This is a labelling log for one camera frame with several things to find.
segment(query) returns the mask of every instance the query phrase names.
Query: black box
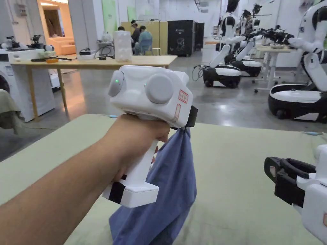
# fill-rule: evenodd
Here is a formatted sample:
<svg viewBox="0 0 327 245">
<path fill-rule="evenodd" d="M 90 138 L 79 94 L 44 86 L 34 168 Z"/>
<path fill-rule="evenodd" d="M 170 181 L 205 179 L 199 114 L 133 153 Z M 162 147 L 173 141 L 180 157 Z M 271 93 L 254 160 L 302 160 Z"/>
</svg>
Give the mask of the black box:
<svg viewBox="0 0 327 245">
<path fill-rule="evenodd" d="M 203 48 L 203 39 L 204 39 L 204 23 L 196 23 L 195 50 L 201 50 Z"/>
<path fill-rule="evenodd" d="M 195 48 L 195 22 L 168 21 L 168 54 L 191 56 Z"/>
</svg>

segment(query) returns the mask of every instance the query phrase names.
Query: doorway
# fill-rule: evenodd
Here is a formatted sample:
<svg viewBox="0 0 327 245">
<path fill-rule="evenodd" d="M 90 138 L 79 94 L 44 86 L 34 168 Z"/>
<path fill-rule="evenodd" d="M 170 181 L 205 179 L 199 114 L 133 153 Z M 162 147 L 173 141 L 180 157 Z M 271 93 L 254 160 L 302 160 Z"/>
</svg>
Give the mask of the doorway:
<svg viewBox="0 0 327 245">
<path fill-rule="evenodd" d="M 48 28 L 49 37 L 64 37 L 65 32 L 62 26 L 62 22 L 60 23 L 61 16 L 59 16 L 60 10 L 44 10 L 44 16 L 46 21 L 46 26 Z"/>
<path fill-rule="evenodd" d="M 73 27 L 67 0 L 37 0 L 47 44 L 57 55 L 76 53 Z"/>
</svg>

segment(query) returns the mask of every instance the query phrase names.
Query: blue cloth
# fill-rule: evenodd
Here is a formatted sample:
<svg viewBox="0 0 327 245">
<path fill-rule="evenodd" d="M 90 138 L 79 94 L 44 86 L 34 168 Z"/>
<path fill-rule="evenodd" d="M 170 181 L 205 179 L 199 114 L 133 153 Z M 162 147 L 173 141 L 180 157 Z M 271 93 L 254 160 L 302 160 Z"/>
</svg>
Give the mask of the blue cloth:
<svg viewBox="0 0 327 245">
<path fill-rule="evenodd" d="M 197 196 L 189 129 L 179 129 L 159 150 L 148 183 L 159 187 L 157 201 L 121 206 L 109 219 L 114 245 L 172 244 Z"/>
</svg>

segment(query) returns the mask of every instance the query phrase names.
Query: orange sofa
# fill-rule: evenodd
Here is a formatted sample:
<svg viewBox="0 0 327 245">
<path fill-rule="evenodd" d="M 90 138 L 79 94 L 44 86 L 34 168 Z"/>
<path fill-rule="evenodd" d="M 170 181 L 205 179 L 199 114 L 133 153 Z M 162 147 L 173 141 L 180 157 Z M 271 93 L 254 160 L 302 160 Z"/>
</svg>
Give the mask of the orange sofa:
<svg viewBox="0 0 327 245">
<path fill-rule="evenodd" d="M 55 47 L 55 52 L 57 55 L 76 54 L 74 38 L 70 38 L 70 37 L 49 38 L 47 40 L 47 44 L 51 44 Z"/>
</svg>

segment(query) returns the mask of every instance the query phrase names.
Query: forearm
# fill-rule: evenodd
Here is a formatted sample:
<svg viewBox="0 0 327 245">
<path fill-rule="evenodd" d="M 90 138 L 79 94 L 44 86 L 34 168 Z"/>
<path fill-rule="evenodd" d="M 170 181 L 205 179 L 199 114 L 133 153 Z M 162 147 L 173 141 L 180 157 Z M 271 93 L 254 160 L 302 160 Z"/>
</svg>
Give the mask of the forearm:
<svg viewBox="0 0 327 245">
<path fill-rule="evenodd" d="M 63 244 L 119 170 L 108 151 L 97 142 L 1 206 L 0 244 Z"/>
</svg>

